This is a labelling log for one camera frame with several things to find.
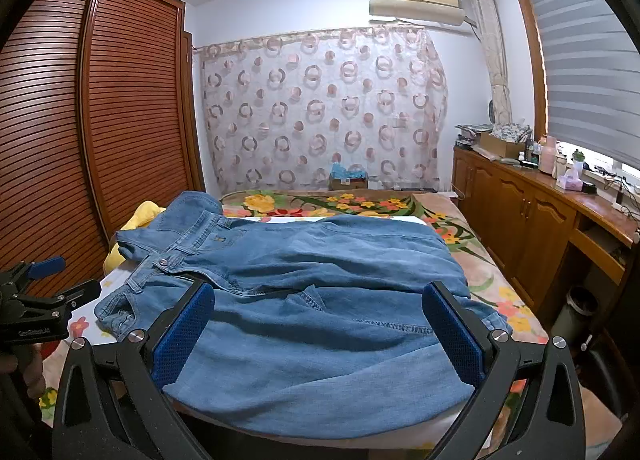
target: yellowed air conditioner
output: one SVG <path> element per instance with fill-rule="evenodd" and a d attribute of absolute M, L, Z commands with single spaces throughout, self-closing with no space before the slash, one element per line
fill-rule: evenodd
<path fill-rule="evenodd" d="M 465 19 L 458 0 L 370 0 L 369 13 L 452 25 L 460 25 Z"/>

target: yellow cloth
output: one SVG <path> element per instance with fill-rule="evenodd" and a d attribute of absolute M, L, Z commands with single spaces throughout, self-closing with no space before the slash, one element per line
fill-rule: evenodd
<path fill-rule="evenodd" d="M 165 210 L 165 207 L 158 207 L 156 204 L 149 200 L 147 200 L 146 202 L 142 202 L 142 204 L 140 204 L 136 209 L 136 212 L 133 213 L 133 216 L 129 219 L 129 221 L 123 225 L 121 231 L 137 229 L 138 227 L 146 227 L 156 216 L 158 216 L 162 211 Z M 124 262 L 124 258 L 118 252 L 118 247 L 118 244 L 113 245 L 107 255 L 107 258 L 102 264 L 102 270 L 104 271 L 105 276 L 122 262 Z"/>

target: jeans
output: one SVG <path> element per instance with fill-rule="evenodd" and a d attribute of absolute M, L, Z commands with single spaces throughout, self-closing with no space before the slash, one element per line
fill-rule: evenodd
<path fill-rule="evenodd" d="M 344 215 L 265 224 L 226 218 L 185 192 L 148 228 L 120 231 L 140 265 L 95 309 L 118 339 L 147 329 L 197 272 L 216 307 L 165 393 L 230 426 L 343 439 L 427 421 L 470 396 L 421 308 L 440 280 L 488 330 L 510 328 L 471 300 L 462 269 L 429 226 Z"/>

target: wooden countertop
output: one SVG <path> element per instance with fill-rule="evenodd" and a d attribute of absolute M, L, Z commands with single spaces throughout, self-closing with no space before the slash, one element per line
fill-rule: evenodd
<path fill-rule="evenodd" d="M 482 162 L 490 162 L 484 156 L 476 153 L 475 151 L 460 150 L 459 148 L 456 148 L 455 151 L 462 154 L 470 154 L 471 156 L 480 159 Z M 498 162 L 493 162 L 493 164 L 498 169 L 515 175 L 522 180 L 529 182 L 533 186 L 544 190 L 555 198 L 558 198 L 565 204 L 571 205 L 578 212 L 581 212 L 598 225 L 605 228 L 627 247 L 631 248 L 633 246 L 633 237 L 638 225 L 631 218 L 622 214 L 620 211 L 616 211 L 611 207 L 611 203 L 603 197 L 560 189 L 559 187 L 556 187 L 555 178 L 544 174 L 537 169 L 507 166 L 506 164 L 500 164 Z"/>

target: window blind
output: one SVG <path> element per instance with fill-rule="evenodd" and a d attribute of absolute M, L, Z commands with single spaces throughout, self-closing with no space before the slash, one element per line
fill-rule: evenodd
<path fill-rule="evenodd" d="M 548 134 L 640 168 L 640 54 L 605 0 L 531 0 Z"/>

